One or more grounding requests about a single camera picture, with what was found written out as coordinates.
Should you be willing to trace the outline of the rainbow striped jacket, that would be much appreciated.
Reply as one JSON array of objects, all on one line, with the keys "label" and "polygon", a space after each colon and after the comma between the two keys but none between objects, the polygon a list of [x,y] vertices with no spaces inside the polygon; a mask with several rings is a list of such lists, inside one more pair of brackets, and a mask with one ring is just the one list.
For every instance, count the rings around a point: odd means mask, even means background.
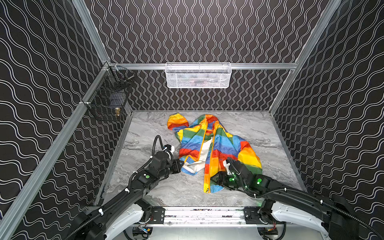
[{"label": "rainbow striped jacket", "polygon": [[214,115],[202,115],[193,123],[179,113],[169,116],[167,127],[175,133],[181,146],[179,160],[184,162],[182,172],[196,175],[204,171],[204,193],[216,193],[223,189],[211,178],[226,172],[228,158],[239,161],[253,174],[261,174],[262,164],[249,142],[230,134]]}]

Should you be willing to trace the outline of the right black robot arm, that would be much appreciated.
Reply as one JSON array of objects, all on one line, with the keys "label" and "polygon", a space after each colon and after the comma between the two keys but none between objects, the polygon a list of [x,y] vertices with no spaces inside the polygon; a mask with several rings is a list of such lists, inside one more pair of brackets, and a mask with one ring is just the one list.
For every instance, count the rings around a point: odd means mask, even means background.
[{"label": "right black robot arm", "polygon": [[272,225],[270,232],[277,233],[277,225],[283,226],[278,236],[281,240],[289,223],[316,230],[329,240],[358,240],[360,228],[383,239],[383,235],[361,220],[343,197],[326,198],[291,188],[271,177],[252,173],[245,164],[228,158],[224,171],[210,180],[225,189],[239,191],[252,199],[263,199],[259,207],[244,209],[247,224]]}]

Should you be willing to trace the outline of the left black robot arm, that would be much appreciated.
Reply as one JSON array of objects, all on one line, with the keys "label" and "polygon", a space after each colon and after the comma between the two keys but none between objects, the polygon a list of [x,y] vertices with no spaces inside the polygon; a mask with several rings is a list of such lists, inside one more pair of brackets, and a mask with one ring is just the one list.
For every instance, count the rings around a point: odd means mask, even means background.
[{"label": "left black robot arm", "polygon": [[181,172],[183,162],[175,159],[171,145],[157,135],[149,160],[129,178],[128,185],[114,198],[90,213],[78,214],[67,240],[113,240],[133,224],[152,220],[152,206],[143,198],[161,181]]}]

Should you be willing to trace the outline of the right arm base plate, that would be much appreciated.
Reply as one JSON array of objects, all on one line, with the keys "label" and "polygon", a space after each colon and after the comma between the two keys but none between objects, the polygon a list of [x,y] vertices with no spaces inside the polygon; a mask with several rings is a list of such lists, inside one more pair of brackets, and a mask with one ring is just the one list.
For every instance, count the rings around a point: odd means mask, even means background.
[{"label": "right arm base plate", "polygon": [[261,207],[244,207],[243,212],[247,225],[282,225],[284,223],[276,220],[270,211]]}]

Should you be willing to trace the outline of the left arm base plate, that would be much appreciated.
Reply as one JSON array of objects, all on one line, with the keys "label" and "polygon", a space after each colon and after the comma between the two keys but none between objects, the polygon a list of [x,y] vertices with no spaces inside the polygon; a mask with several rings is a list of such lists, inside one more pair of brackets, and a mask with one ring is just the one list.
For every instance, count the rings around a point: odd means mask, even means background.
[{"label": "left arm base plate", "polygon": [[139,208],[142,211],[142,217],[134,225],[161,225],[164,223],[166,209],[163,207]]}]

